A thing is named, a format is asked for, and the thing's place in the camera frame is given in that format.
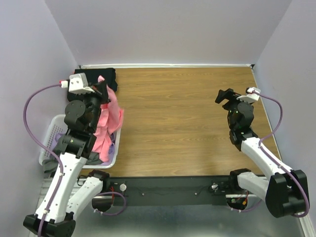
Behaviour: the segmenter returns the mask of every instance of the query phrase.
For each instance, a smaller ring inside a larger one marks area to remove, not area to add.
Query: red wire
[[[110,187],[110,190],[111,190],[112,192],[114,192],[114,188],[113,188],[113,186],[112,186],[112,187]],[[113,202],[114,202],[114,194],[112,194],[112,205],[113,205]]]
[[[241,197],[243,196],[244,191],[242,191],[242,194],[239,196],[239,198],[236,200],[238,201],[239,199],[241,199]]]

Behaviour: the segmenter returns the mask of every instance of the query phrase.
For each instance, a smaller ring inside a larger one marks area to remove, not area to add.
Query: cable
[[[275,132],[277,131],[277,129],[279,128],[279,126],[280,126],[280,124],[281,124],[281,121],[282,121],[282,118],[283,118],[283,108],[282,108],[282,105],[281,105],[281,103],[280,103],[279,101],[277,101],[276,99],[273,99],[273,98],[271,98],[271,97],[269,97],[269,96],[266,96],[266,95],[262,95],[261,93],[259,93],[259,92],[257,92],[257,91],[253,91],[253,92],[251,92],[251,93],[257,94],[257,95],[259,95],[259,96],[261,96],[261,97],[263,97],[263,98],[266,98],[266,99],[268,99],[268,100],[272,100],[272,101],[276,102],[277,105],[278,105],[279,108],[280,108],[280,119],[279,119],[279,121],[278,121],[278,123],[277,123],[275,129],[272,130],[272,133],[270,133],[269,135],[267,135],[267,136],[265,136],[265,137],[263,137],[263,138],[260,139],[260,141],[259,141],[259,148],[262,150],[262,152],[263,152],[271,161],[273,161],[277,166],[279,166],[280,169],[282,169],[282,170],[294,181],[294,183],[297,185],[298,189],[300,190],[300,192],[301,192],[301,194],[302,194],[302,196],[303,196],[303,199],[304,199],[304,202],[305,202],[305,211],[304,211],[304,213],[302,213],[302,214],[293,214],[292,216],[298,217],[298,218],[299,218],[299,217],[307,216],[307,214],[308,214],[308,212],[309,212],[309,210],[310,210],[310,203],[309,203],[309,201],[308,201],[307,195],[306,195],[306,193],[305,193],[303,187],[302,187],[301,184],[298,182],[298,180],[291,174],[291,172],[289,172],[286,168],[284,168],[283,165],[281,165],[277,160],[275,160],[275,159],[261,146],[262,142],[263,142],[265,139],[267,139],[267,138],[271,137],[272,135],[274,135]]]
[[[85,180],[83,180],[83,181],[82,181],[82,184],[80,185],[80,184],[79,184],[79,179],[81,179],[81,178],[86,179],[87,177],[88,177],[88,176],[86,176],[86,175],[79,175],[78,178],[77,178],[77,185],[78,185],[79,187],[83,186],[84,183],[85,183]]]
[[[244,192],[245,192],[246,190],[244,189],[244,190],[242,190],[242,194],[238,197],[238,199],[236,199],[236,201],[238,201],[239,199],[241,199],[241,197],[244,195]]]
[[[117,215],[121,214],[123,211],[125,211],[125,209],[126,209],[126,198],[123,196],[123,194],[120,194],[118,192],[105,192],[105,193],[100,193],[97,196],[109,195],[109,194],[119,195],[123,199],[124,204],[123,204],[122,209],[120,211],[116,212],[116,213],[106,213],[106,212],[103,212],[103,211],[99,211],[98,209],[95,209],[94,212],[98,212],[98,213],[100,213],[101,215],[104,215],[104,216],[117,216]]]
[[[41,231],[42,231],[42,228],[43,228],[43,224],[44,224],[44,221],[45,221],[45,218],[46,218],[46,215],[47,215],[47,212],[49,211],[49,208],[54,200],[54,197],[56,196],[56,193],[57,193],[57,190],[61,184],[61,181],[62,181],[62,178],[63,178],[63,173],[64,173],[64,167],[63,167],[63,163],[61,162],[60,158],[53,152],[51,151],[49,148],[47,148],[46,146],[44,146],[35,136],[34,134],[31,132],[30,128],[29,128],[29,125],[28,125],[28,122],[26,120],[26,113],[27,113],[27,109],[28,109],[28,105],[31,101],[31,99],[37,95],[38,93],[42,92],[43,90],[46,90],[46,89],[49,89],[49,88],[52,88],[52,87],[57,87],[57,86],[61,86],[61,84],[56,84],[56,85],[50,85],[50,86],[47,86],[47,87],[44,87],[43,89],[40,89],[36,92],[34,92],[26,101],[25,105],[24,105],[24,110],[23,110],[23,122],[24,122],[24,126],[28,132],[28,134],[30,135],[30,137],[40,146],[42,147],[45,151],[47,151],[48,153],[50,153],[52,156],[54,156],[56,158],[56,160],[58,161],[59,163],[59,166],[60,166],[60,175],[59,175],[59,178],[58,178],[58,181],[57,181],[57,184],[56,184],[56,187],[50,197],[50,199],[48,200],[47,202],[47,206],[46,208],[44,209],[44,214],[40,220],[40,223],[39,223],[39,230],[38,230],[38,237],[41,237]]]

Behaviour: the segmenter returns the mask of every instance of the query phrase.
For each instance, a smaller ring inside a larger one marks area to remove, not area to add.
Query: black cloth
[[[103,76],[109,88],[114,92],[118,90],[118,84],[115,81],[116,73],[114,68],[102,68],[102,69],[75,69],[75,73],[85,73],[88,83],[98,83],[99,76]],[[68,101],[83,100],[83,95],[75,95],[67,92]]]

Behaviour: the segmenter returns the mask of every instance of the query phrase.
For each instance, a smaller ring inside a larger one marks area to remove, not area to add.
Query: pink cloth
[[[104,78],[99,76],[98,82],[103,80]],[[119,107],[114,91],[108,86],[107,90],[111,102],[101,105],[101,115],[94,134],[97,139],[92,149],[93,152],[99,153],[99,158],[103,162],[109,161],[108,152],[112,143],[110,135],[122,127],[124,114],[124,110]]]

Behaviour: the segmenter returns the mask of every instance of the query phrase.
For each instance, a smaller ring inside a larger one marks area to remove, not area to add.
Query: metal floor
[[[298,219],[274,218],[262,203],[248,213],[225,206],[127,207],[106,217],[87,207],[77,220],[73,237],[303,237]]]

